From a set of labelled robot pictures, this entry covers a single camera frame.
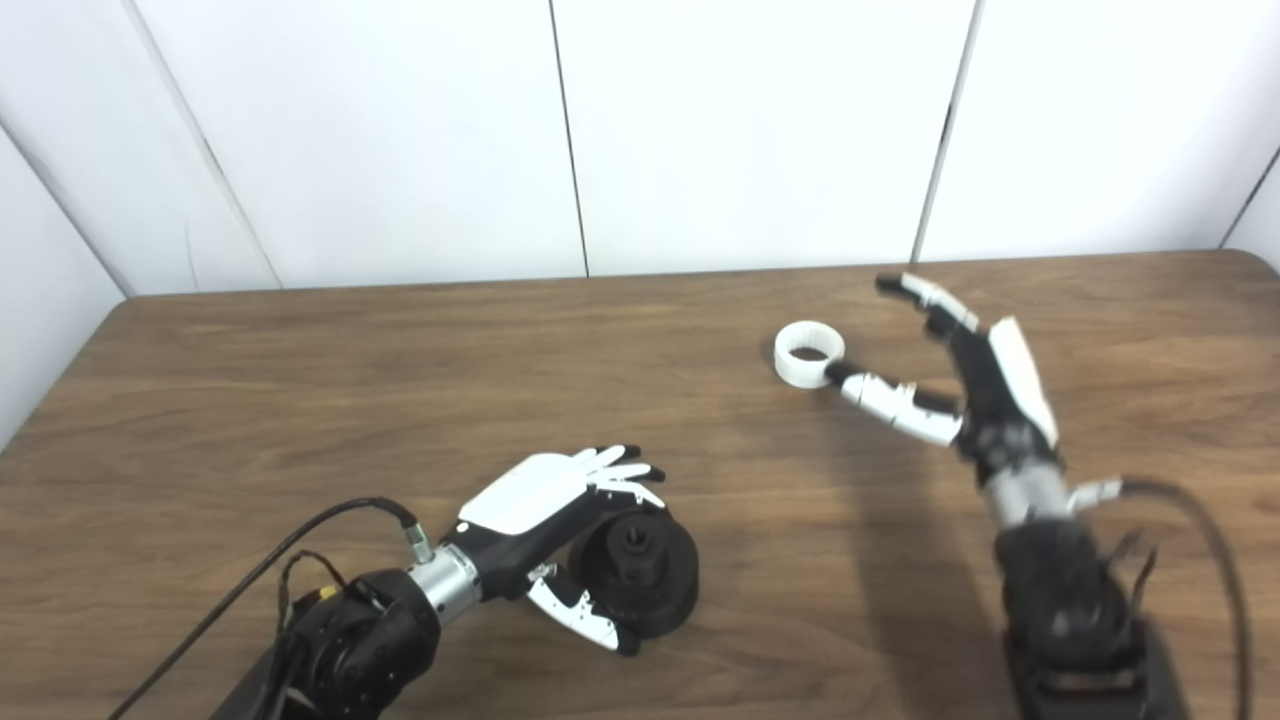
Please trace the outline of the left white-black robot hand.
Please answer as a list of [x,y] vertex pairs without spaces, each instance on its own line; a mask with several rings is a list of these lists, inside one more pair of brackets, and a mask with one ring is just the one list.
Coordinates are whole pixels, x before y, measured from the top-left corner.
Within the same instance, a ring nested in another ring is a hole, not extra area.
[[534,454],[462,505],[438,546],[447,570],[424,593],[448,623],[476,603],[529,600],[548,618],[625,657],[640,639],[599,603],[556,552],[596,521],[627,511],[666,516],[648,487],[664,473],[631,445],[577,454]]

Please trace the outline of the right white-black robot hand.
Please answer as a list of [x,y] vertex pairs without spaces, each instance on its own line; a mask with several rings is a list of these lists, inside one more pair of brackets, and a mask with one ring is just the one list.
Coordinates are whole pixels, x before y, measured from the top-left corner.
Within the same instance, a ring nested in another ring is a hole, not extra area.
[[1057,423],[1014,316],[984,325],[946,288],[910,273],[881,273],[876,288],[924,315],[925,334],[948,352],[963,395],[941,395],[835,360],[824,375],[846,400],[905,436],[955,448],[975,466],[980,484],[1001,471],[1064,469]]

